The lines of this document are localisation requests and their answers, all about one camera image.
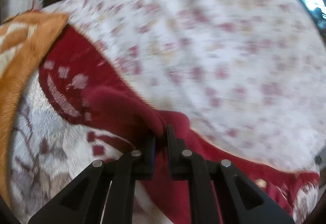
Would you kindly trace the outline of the red knit garment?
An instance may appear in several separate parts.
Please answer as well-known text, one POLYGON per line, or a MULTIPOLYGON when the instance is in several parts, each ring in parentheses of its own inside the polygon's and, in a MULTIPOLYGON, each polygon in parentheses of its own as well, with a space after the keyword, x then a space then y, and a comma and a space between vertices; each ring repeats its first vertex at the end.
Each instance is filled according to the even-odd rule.
MULTIPOLYGON (((83 93, 83 98, 99 115, 97 124, 100 128, 131 141, 139 148, 143 146, 148 134, 156 137, 159 153, 155 174, 153 180, 146 181, 144 186, 157 207, 173 223, 192 222, 188 183, 185 180, 173 180, 169 170, 166 137, 166 128, 169 125, 173 126, 176 138, 184 140, 188 149, 212 162, 228 159, 254 183, 256 178, 287 179, 284 173, 242 160, 209 145, 190 129, 189 120, 182 113, 154 110, 136 97, 109 87, 87 89, 83 93)), ((262 191, 273 199, 270 188, 262 191)))

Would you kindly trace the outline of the white floral plush blanket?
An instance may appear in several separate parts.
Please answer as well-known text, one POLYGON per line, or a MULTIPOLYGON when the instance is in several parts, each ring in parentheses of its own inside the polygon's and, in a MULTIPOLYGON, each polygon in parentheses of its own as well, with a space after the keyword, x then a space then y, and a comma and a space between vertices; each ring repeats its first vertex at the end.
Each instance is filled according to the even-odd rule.
MULTIPOLYGON (((114 161, 135 149, 131 141, 97 124, 99 115, 83 98, 87 89, 95 87, 109 87, 139 99, 96 48, 66 26, 31 77, 13 127, 12 206, 22 223, 91 161, 114 161)), ((287 179, 256 178, 256 185, 270 188, 272 198, 294 221, 304 222, 318 202, 319 174, 313 169, 276 171, 287 179)))

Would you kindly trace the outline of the floral white bed sheet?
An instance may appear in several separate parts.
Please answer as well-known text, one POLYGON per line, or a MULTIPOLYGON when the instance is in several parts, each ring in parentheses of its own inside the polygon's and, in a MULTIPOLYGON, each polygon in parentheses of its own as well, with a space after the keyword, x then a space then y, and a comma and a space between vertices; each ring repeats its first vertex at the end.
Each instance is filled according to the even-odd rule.
POLYGON ((325 147, 325 44, 299 0, 62 0, 139 99, 186 115, 235 156, 317 170, 325 147))

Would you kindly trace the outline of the orange patterned blanket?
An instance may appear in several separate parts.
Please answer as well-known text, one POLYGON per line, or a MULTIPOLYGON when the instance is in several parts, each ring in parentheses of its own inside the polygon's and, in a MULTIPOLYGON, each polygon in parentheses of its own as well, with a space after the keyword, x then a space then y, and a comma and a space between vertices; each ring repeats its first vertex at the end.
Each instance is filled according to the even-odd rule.
POLYGON ((20 97, 67 23, 66 13, 28 11, 1 25, 1 197, 8 206, 9 145, 20 97))

